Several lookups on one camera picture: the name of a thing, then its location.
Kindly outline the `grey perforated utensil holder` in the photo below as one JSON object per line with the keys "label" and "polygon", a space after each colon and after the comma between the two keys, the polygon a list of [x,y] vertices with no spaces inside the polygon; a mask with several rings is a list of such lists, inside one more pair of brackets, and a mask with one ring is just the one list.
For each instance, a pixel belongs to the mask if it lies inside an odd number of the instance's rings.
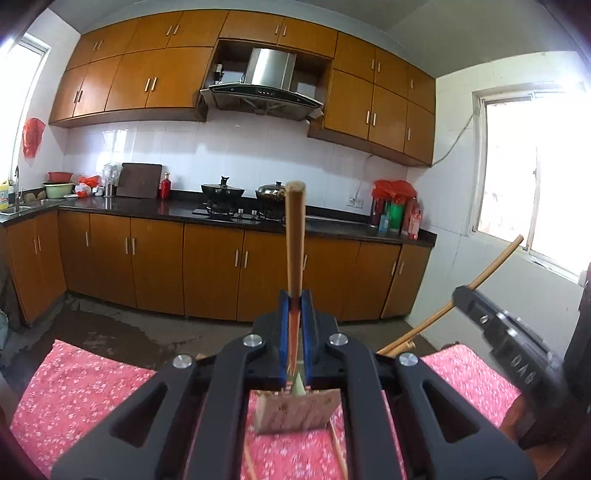
{"label": "grey perforated utensil holder", "polygon": [[328,426],[341,405],[339,390],[308,390],[297,372],[287,390],[257,391],[253,427],[259,435],[318,430]]}

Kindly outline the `steel pot on stove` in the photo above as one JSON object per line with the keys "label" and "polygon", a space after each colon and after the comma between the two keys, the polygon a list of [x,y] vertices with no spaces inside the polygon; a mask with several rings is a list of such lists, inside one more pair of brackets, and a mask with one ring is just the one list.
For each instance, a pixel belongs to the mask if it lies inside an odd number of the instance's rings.
{"label": "steel pot on stove", "polygon": [[286,213],[286,187],[280,181],[256,189],[257,213],[264,219],[283,220]]}

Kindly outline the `lower kitchen cabinets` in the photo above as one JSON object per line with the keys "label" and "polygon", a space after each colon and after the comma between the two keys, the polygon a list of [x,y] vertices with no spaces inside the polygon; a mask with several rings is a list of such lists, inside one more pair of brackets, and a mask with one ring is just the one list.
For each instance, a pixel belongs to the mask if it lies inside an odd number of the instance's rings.
{"label": "lower kitchen cabinets", "polygon": [[[411,312],[431,250],[413,243],[305,239],[304,288],[341,322]],[[250,322],[287,286],[282,234],[52,210],[6,226],[7,263],[27,323],[66,292],[156,313]]]}

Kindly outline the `pink floral tablecloth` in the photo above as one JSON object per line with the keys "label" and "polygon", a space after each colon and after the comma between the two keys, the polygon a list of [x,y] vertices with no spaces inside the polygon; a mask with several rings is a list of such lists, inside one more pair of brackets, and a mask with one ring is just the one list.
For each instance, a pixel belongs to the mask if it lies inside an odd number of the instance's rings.
{"label": "pink floral tablecloth", "polygon": [[[423,360],[495,426],[501,425],[519,395],[516,387],[465,345]],[[48,475],[64,452],[153,374],[57,340],[29,382],[10,430]],[[345,454],[342,410],[335,410],[332,422]],[[247,422],[245,440],[258,479],[342,478],[329,429],[259,435],[253,422]]]}

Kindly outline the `green bottle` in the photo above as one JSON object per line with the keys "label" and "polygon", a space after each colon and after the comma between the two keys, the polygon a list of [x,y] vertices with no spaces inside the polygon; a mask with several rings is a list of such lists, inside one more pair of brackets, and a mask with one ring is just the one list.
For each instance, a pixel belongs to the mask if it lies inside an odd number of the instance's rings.
{"label": "green bottle", "polygon": [[390,203],[388,207],[389,229],[399,233],[405,216],[405,203]]}

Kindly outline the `black countertop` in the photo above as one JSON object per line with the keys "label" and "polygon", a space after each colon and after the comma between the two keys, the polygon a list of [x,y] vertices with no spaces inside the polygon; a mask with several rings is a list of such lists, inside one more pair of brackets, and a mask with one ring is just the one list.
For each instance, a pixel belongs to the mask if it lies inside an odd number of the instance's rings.
{"label": "black countertop", "polygon": [[[195,192],[174,191],[168,200],[117,196],[41,200],[9,208],[1,214],[1,225],[7,227],[42,213],[63,210],[283,233],[284,226],[280,222],[264,220],[254,214],[257,206],[259,203],[256,199],[243,197],[238,204],[240,212],[231,219],[222,219],[208,215],[204,207],[204,194]],[[369,220],[370,217],[363,214],[315,206],[305,208],[305,230],[308,235],[397,245],[411,244],[427,248],[436,245],[437,235],[428,230],[422,229],[416,240],[410,240],[393,231],[381,233],[378,228],[370,225]]]}

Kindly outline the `upper kitchen cabinets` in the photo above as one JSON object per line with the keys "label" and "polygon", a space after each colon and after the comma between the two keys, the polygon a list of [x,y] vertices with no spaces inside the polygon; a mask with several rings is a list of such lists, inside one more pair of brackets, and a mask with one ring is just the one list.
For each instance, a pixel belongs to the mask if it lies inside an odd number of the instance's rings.
{"label": "upper kitchen cabinets", "polygon": [[169,11],[82,35],[50,122],[205,121],[214,111],[304,121],[311,138],[433,162],[433,77],[351,34],[255,11]]}

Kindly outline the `window on right wall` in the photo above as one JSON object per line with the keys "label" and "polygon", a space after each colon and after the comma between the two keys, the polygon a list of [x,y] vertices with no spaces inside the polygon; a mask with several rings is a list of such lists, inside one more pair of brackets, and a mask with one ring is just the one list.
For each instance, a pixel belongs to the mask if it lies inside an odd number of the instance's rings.
{"label": "window on right wall", "polygon": [[583,88],[490,95],[478,115],[472,229],[523,238],[530,259],[580,280],[590,262],[590,94]]}

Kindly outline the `green basin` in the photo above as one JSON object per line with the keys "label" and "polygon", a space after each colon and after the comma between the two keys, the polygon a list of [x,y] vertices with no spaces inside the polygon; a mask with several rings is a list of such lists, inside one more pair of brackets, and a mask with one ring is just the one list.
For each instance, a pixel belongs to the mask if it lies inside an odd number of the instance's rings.
{"label": "green basin", "polygon": [[45,183],[46,197],[48,199],[61,199],[73,193],[74,184],[68,183]]}

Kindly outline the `black wok with lid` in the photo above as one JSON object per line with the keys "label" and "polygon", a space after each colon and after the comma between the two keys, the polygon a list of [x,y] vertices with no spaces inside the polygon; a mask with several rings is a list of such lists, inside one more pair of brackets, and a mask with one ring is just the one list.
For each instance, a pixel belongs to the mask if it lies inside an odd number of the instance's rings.
{"label": "black wok with lid", "polygon": [[207,200],[207,207],[211,210],[230,211],[238,209],[238,203],[245,189],[228,185],[229,178],[221,176],[217,184],[202,184],[201,192]]}

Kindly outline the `red basin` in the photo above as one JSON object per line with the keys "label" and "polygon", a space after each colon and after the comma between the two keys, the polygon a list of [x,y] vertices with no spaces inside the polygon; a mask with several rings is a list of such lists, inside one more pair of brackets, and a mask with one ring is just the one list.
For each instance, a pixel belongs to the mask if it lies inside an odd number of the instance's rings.
{"label": "red basin", "polygon": [[65,184],[70,183],[73,174],[71,172],[51,171],[48,173],[48,183]]}

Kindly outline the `wooden chopstick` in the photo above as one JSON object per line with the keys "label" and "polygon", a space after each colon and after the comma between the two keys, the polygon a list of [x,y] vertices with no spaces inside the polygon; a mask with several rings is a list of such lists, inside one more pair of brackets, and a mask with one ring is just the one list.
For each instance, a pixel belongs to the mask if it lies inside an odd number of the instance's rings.
{"label": "wooden chopstick", "polygon": [[348,480],[349,472],[348,466],[346,466],[346,458],[345,455],[342,453],[342,446],[341,442],[339,442],[339,435],[337,431],[335,431],[335,425],[334,422],[332,422],[332,420],[329,420],[329,433],[331,433],[332,447],[335,451],[335,458],[337,458],[339,464],[339,471],[341,472],[342,479]]}
{"label": "wooden chopstick", "polygon": [[287,375],[297,369],[298,331],[301,321],[301,291],[304,273],[305,185],[291,181],[286,186],[287,239]]}
{"label": "wooden chopstick", "polygon": [[249,474],[250,480],[256,480],[256,467],[254,467],[252,462],[252,455],[250,455],[249,444],[247,441],[243,441],[243,461],[246,465],[247,474]]}

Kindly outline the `red hanging plastic bag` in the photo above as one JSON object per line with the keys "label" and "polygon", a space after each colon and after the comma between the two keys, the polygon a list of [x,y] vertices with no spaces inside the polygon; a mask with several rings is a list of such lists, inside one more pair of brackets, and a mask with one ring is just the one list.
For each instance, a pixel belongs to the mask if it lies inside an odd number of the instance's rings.
{"label": "red hanging plastic bag", "polygon": [[42,142],[45,123],[38,118],[26,120],[22,130],[22,149],[25,159],[34,159]]}

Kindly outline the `steel range hood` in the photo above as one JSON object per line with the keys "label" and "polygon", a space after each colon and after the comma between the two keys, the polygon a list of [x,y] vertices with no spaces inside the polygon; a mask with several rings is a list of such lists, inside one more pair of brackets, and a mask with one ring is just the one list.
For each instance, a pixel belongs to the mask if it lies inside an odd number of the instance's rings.
{"label": "steel range hood", "polygon": [[221,40],[199,104],[221,111],[315,120],[324,114],[331,64],[309,53]]}

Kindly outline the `kitchen cabinets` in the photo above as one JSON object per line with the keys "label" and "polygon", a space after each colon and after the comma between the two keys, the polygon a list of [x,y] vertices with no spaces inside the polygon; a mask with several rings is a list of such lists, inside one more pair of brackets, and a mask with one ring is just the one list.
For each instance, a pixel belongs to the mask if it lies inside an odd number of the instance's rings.
{"label": "kitchen cabinets", "polygon": [[351,34],[255,11],[169,11],[82,35],[50,122],[205,121],[214,111],[304,121],[311,138],[433,162],[433,77]]}
{"label": "kitchen cabinets", "polygon": [[[304,288],[341,322],[411,312],[431,250],[413,243],[305,239]],[[250,322],[287,286],[282,234],[52,210],[6,226],[7,263],[27,323],[66,292],[156,313]]]}

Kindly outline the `dark cutting board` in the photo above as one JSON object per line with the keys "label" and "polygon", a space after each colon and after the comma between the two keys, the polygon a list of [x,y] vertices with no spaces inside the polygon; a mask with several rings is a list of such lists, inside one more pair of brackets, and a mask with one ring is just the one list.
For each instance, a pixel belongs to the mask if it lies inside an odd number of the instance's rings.
{"label": "dark cutting board", "polygon": [[124,198],[155,199],[161,174],[161,164],[123,163],[115,194]]}

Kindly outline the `wooden chopstick gripper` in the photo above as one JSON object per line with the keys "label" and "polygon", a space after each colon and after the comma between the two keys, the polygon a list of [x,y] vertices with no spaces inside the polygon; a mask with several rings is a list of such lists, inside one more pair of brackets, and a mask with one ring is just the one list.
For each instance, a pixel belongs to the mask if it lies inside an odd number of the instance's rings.
{"label": "wooden chopstick gripper", "polygon": [[394,358],[405,351],[412,349],[412,343],[416,337],[422,334],[426,329],[431,327],[445,315],[447,315],[454,308],[459,308],[465,312],[469,317],[475,317],[473,310],[475,303],[480,302],[477,288],[480,287],[489,277],[491,277],[517,250],[524,237],[518,235],[513,242],[511,242],[501,254],[470,284],[458,287],[452,296],[452,299],[442,308],[431,315],[427,320],[414,327],[411,331],[399,337],[397,340],[389,343],[378,351],[380,355],[386,355]]}

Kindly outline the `red bottle on counter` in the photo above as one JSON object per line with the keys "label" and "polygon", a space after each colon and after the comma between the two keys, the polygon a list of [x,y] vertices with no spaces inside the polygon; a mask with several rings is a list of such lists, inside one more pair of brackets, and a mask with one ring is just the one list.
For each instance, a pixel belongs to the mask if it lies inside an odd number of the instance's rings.
{"label": "red bottle on counter", "polygon": [[169,198],[170,190],[171,190],[171,181],[170,181],[169,176],[170,176],[170,173],[165,172],[164,177],[160,183],[159,198],[161,200],[167,200]]}

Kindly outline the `red bag over bottles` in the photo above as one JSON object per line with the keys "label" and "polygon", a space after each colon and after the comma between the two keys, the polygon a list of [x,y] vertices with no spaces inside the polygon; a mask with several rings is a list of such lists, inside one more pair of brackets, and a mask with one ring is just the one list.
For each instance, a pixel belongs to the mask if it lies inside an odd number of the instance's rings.
{"label": "red bag over bottles", "polygon": [[408,200],[417,197],[417,191],[405,180],[380,179],[374,182],[372,197],[394,204],[405,204]]}

